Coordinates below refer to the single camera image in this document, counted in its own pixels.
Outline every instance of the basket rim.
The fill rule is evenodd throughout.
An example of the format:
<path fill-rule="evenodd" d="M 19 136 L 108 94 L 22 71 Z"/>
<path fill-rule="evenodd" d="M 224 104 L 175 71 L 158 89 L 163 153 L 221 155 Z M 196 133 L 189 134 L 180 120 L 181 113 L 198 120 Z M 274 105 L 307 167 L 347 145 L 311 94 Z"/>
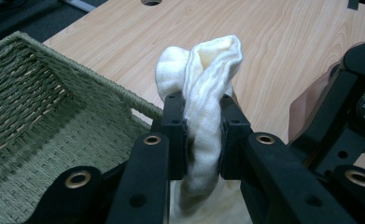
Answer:
<path fill-rule="evenodd" d="M 138 112 L 144 114 L 145 116 L 149 117 L 150 119 L 160 119 L 162 116 L 162 110 L 155 106 L 154 104 L 146 101 L 145 99 L 139 97 L 134 92 L 125 89 L 124 87 L 120 86 L 119 84 L 103 77 L 90 68 L 73 61 L 62 55 L 60 52 L 44 45 L 36 41 L 35 39 L 31 38 L 28 34 L 17 31 L 13 34 L 5 37 L 4 39 L 0 40 L 0 48 L 7 46 L 13 43 L 16 40 L 22 40 L 27 44 L 35 47 L 36 50 L 42 50 L 46 52 L 49 56 L 54 57 L 55 59 L 65 62 L 74 69 L 77 69 L 79 72 L 87 74 L 90 78 L 94 81 L 98 82 L 99 84 L 103 84 L 107 87 L 112 88 L 116 94 L 120 97 L 120 99 L 126 103 L 130 108 L 137 110 Z"/>

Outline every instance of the wicker basket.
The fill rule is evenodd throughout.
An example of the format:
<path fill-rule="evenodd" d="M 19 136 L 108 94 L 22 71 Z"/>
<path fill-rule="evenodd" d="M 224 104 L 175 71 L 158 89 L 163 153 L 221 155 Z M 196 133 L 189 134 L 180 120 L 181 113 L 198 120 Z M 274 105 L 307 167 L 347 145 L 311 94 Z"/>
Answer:
<path fill-rule="evenodd" d="M 22 223 L 63 171 L 126 161 L 161 110 L 28 35 L 0 41 L 0 223 Z"/>

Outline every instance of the fabric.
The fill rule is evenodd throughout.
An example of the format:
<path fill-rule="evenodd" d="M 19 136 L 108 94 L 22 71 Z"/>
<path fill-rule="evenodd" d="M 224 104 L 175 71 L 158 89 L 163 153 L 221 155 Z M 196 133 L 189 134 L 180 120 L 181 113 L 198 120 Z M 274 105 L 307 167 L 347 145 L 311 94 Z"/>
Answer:
<path fill-rule="evenodd" d="M 189 168 L 171 187 L 170 219 L 192 216 L 217 188 L 221 150 L 220 105 L 223 94 L 232 96 L 231 80 L 243 56 L 237 36 L 229 35 L 197 45 L 192 51 L 170 47 L 156 67 L 160 97 L 182 91 L 184 118 L 189 131 Z"/>

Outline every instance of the table surface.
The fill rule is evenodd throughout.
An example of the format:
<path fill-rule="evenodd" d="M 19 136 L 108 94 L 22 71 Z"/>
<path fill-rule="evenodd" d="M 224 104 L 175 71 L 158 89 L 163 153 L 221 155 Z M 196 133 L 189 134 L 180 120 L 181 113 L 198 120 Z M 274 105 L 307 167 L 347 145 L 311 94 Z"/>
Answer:
<path fill-rule="evenodd" d="M 45 42 L 162 107 L 155 67 L 170 46 L 192 49 L 237 35 L 244 60 L 233 79 L 254 131 L 288 140 L 289 105 L 354 44 L 365 5 L 348 0 L 109 0 Z"/>

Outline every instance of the wooden tabletop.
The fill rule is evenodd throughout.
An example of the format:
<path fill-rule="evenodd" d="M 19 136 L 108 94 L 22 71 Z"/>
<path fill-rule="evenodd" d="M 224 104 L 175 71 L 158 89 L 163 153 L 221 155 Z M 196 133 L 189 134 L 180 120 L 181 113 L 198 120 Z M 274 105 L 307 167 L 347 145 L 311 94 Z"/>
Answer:
<path fill-rule="evenodd" d="M 162 107 L 154 81 L 161 53 L 237 35 L 244 60 L 233 80 L 254 131 L 288 140 L 290 103 L 354 44 L 365 5 L 348 0 L 109 0 L 46 45 Z"/>

